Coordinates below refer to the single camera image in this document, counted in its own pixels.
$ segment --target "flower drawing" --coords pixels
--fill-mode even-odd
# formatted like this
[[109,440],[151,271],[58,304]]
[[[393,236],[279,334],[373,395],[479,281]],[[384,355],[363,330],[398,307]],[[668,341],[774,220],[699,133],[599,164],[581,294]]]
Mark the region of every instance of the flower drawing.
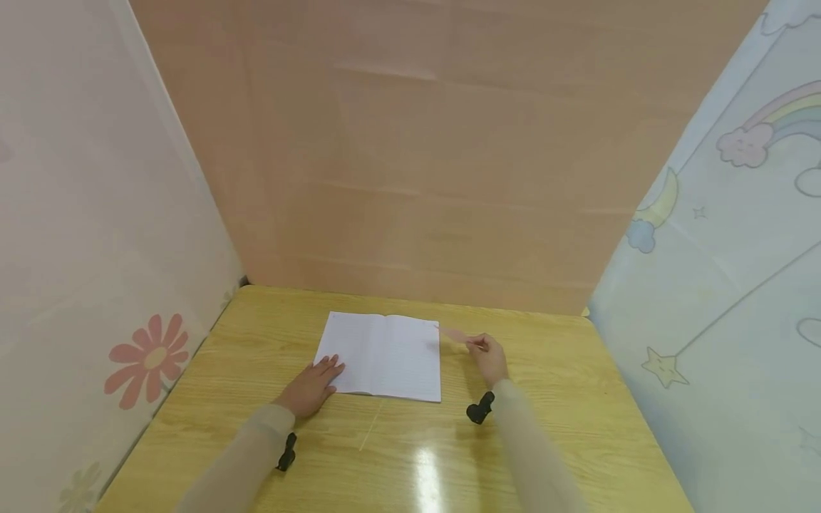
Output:
[[188,341],[188,333],[180,333],[182,316],[174,314],[163,335],[163,320],[154,315],[149,320],[148,330],[141,327],[131,336],[132,344],[114,346],[108,358],[118,364],[129,364],[116,371],[105,381],[104,391],[113,394],[128,382],[120,399],[120,407],[130,410],[140,398],[145,382],[145,399],[150,403],[159,398],[163,379],[160,373],[171,381],[182,373],[179,364],[188,360],[188,351],[181,350]]
[[77,470],[71,476],[71,485],[60,492],[59,513],[85,513],[94,505],[91,487],[100,477],[100,463],[95,461],[88,469]]

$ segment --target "right hand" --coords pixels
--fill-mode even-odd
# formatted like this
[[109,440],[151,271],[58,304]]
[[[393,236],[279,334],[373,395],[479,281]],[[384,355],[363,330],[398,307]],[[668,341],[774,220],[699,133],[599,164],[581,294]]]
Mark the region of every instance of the right hand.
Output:
[[479,367],[484,382],[488,384],[488,389],[493,390],[496,383],[509,379],[505,351],[495,338],[482,333],[475,337],[467,337],[465,345],[473,361],[476,362],[476,366]]

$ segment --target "peach cardboard wall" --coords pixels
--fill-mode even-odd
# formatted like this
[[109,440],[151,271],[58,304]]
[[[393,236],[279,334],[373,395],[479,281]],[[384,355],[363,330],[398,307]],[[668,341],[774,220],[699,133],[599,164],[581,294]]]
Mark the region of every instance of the peach cardboard wall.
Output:
[[132,0],[254,283],[578,314],[763,0]]

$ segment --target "lined paper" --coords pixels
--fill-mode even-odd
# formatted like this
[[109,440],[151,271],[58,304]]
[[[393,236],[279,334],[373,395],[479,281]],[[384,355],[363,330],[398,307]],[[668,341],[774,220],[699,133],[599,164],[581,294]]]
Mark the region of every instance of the lined paper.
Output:
[[436,321],[331,312],[314,363],[339,355],[337,392],[442,401]]

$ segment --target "wooden table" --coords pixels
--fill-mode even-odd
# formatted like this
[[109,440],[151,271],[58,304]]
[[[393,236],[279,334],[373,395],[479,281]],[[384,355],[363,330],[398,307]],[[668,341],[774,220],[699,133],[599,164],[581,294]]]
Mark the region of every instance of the wooden table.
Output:
[[[587,319],[260,286],[236,294],[95,511],[171,511],[313,358],[331,310],[493,334],[591,511],[692,511]],[[466,349],[443,342],[441,358],[441,404],[336,394],[297,424],[296,462],[256,511],[519,511],[493,414],[465,415],[485,392]]]

